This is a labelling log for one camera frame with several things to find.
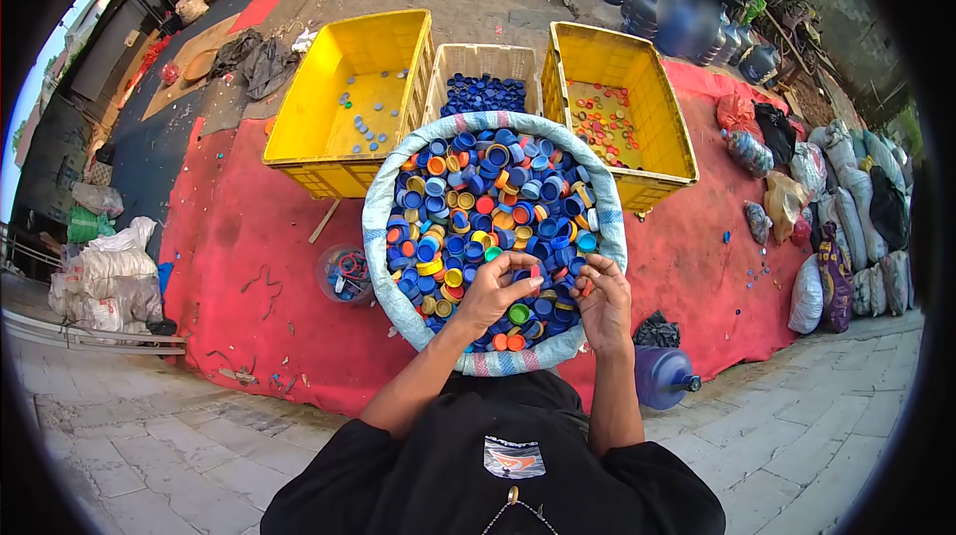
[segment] green sack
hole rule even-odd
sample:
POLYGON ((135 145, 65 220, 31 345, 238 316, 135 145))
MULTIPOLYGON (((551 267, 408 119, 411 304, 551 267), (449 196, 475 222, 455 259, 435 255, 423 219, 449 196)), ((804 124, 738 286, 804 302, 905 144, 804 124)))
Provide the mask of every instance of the green sack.
POLYGON ((116 232, 112 221, 105 213, 98 217, 85 207, 70 208, 70 225, 66 229, 67 241, 89 242, 99 236, 113 236, 116 232))

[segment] black t-shirt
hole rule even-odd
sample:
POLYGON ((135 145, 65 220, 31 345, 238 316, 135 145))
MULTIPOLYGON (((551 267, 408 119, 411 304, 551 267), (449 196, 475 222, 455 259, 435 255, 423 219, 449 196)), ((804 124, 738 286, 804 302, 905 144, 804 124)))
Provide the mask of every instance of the black t-shirt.
MULTIPOLYGON (((275 495, 264 535, 482 533, 518 499, 557 533, 723 533, 723 509, 679 458, 646 442, 587 447, 578 394, 547 372, 455 376, 404 442, 346 423, 275 495)), ((551 533, 512 505, 488 531, 551 533)))

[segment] purple sack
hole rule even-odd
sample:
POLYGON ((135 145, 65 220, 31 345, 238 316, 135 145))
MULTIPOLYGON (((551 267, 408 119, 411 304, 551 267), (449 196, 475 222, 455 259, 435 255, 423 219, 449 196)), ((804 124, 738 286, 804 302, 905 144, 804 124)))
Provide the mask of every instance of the purple sack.
POLYGON ((853 274, 842 247, 837 245, 837 225, 827 221, 820 226, 823 241, 817 254, 820 284, 823 286, 823 319, 840 333, 850 327, 853 305, 853 274))

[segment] hand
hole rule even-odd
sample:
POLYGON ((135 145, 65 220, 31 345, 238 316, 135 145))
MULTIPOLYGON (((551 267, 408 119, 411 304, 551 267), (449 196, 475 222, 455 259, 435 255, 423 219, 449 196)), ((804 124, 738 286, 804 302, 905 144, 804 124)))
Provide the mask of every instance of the hand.
POLYGON ((633 350, 631 285, 613 260, 593 253, 585 259, 588 265, 581 267, 571 289, 571 296, 578 301, 584 335, 596 354, 633 350), (582 296, 589 281, 594 288, 588 296, 582 296))
POLYGON ((540 276, 511 283, 510 271, 530 269, 540 263, 527 253, 505 251, 478 268, 472 286, 458 306, 453 319, 470 326, 472 340, 480 338, 484 331, 498 321, 512 303, 537 290, 544 282, 540 276))

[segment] tree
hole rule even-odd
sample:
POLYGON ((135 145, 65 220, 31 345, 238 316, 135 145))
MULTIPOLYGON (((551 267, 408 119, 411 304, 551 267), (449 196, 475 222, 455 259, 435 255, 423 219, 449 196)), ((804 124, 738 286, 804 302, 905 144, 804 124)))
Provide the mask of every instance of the tree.
POLYGON ((13 131, 13 153, 16 154, 16 148, 20 146, 20 139, 23 138, 23 129, 27 126, 27 121, 24 120, 20 123, 20 126, 13 131))

